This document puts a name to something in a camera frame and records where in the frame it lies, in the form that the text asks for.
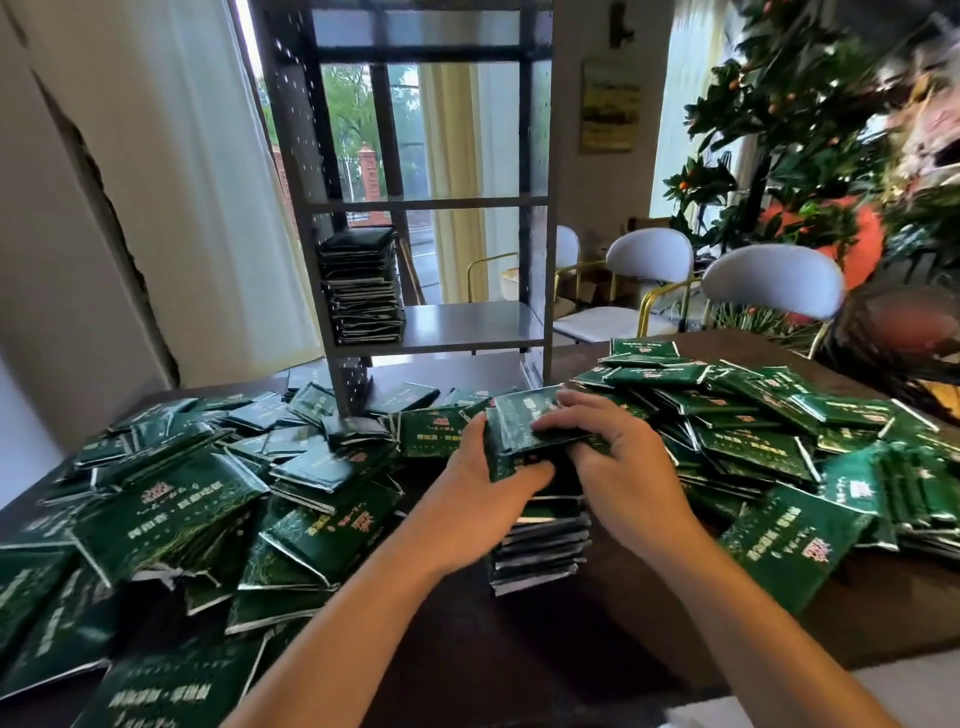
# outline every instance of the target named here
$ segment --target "wooden table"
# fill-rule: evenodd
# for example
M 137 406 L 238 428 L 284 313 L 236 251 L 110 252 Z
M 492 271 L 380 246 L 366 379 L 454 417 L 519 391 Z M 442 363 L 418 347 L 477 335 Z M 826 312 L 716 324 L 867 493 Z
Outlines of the wooden table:
M 741 331 L 675 338 L 687 356 L 748 366 L 788 364 L 834 394 L 875 396 Z M 556 349 L 555 379 L 592 367 L 606 351 L 606 345 Z M 515 381 L 511 353 L 374 373 L 383 388 L 404 379 L 492 391 L 522 385 Z M 277 379 L 269 388 L 282 391 L 285 382 Z M 238 385 L 225 391 L 258 390 Z M 406 485 L 422 490 L 428 479 Z M 26 517 L 34 499 L 36 493 L 30 493 L 12 506 L 20 512 L 16 519 L 15 513 L 0 513 L 0 538 L 13 520 Z M 580 574 L 527 592 L 493 598 L 480 565 L 445 579 L 414 617 L 364 724 L 646 728 L 660 725 L 665 705 L 722 694 L 724 680 L 680 602 L 602 527 L 594 526 L 591 536 Z M 176 611 L 176 605 L 166 609 Z M 167 615 L 154 623 L 171 620 L 176 621 Z M 858 551 L 801 622 L 845 667 L 953 648 L 960 645 L 960 574 L 921 559 Z M 162 635 L 154 637 L 162 643 Z M 68 726 L 97 682 L 79 678 L 0 703 L 0 725 Z

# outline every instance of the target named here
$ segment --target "hand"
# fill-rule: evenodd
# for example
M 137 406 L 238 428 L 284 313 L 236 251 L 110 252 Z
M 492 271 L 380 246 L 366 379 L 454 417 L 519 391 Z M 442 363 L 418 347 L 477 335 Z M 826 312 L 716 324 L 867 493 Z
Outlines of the hand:
M 500 543 L 530 496 L 553 478 L 553 465 L 541 462 L 491 483 L 483 449 L 486 422 L 480 414 L 467 425 L 446 470 L 400 529 L 413 542 L 415 557 L 438 575 L 472 564 Z
M 569 452 L 590 508 L 617 541 L 656 566 L 687 536 L 705 533 L 662 439 L 648 424 L 603 397 L 562 389 L 557 400 L 563 407 L 533 429 L 580 427 L 611 444 L 613 457 L 585 443 Z

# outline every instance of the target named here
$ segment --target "floor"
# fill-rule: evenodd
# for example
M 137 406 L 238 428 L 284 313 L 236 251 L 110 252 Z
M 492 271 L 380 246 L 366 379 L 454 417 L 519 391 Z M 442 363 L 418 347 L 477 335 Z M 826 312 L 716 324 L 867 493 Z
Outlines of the floor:
M 960 650 L 854 673 L 903 728 L 952 728 L 960 714 Z M 677 728 L 752 728 L 735 697 L 683 706 Z

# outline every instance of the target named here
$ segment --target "shelf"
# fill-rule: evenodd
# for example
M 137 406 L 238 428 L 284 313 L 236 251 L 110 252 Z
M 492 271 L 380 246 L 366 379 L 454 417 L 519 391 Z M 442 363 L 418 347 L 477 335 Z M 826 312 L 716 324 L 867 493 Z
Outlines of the shelf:
M 544 344 L 542 324 L 529 306 L 517 301 L 416 305 L 405 311 L 402 342 L 338 346 L 330 355 L 474 352 Z
M 517 197 L 459 197 L 424 200 L 407 197 L 389 197 L 362 203 L 350 203 L 343 200 L 330 200 L 325 203 L 308 203 L 306 208 L 311 214 L 330 212 L 400 212 L 415 209 L 477 209 L 483 207 L 540 207 L 547 205 L 547 198 L 541 195 L 519 195 Z

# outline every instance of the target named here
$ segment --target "wall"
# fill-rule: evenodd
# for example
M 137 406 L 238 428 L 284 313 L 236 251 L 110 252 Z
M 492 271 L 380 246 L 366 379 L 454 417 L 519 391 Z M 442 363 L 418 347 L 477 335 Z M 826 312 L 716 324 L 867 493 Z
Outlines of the wall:
M 558 217 L 580 235 L 586 255 L 609 245 L 631 216 L 646 217 L 653 188 L 660 106 L 666 76 L 673 0 L 628 0 L 632 43 L 609 50 L 610 3 L 554 0 L 554 97 L 559 136 Z M 580 154 L 581 66 L 586 58 L 614 54 L 636 68 L 643 105 L 636 146 L 629 155 Z
M 0 508 L 53 470 L 62 457 L 53 436 L 0 358 Z
M 125 273 L 2 12 L 0 67 L 0 482 L 22 483 L 27 473 L 48 469 L 54 443 L 74 449 L 167 383 Z M 26 459 L 9 457 L 15 448 L 6 432 L 20 421 L 24 442 L 32 443 L 25 447 L 35 454 Z

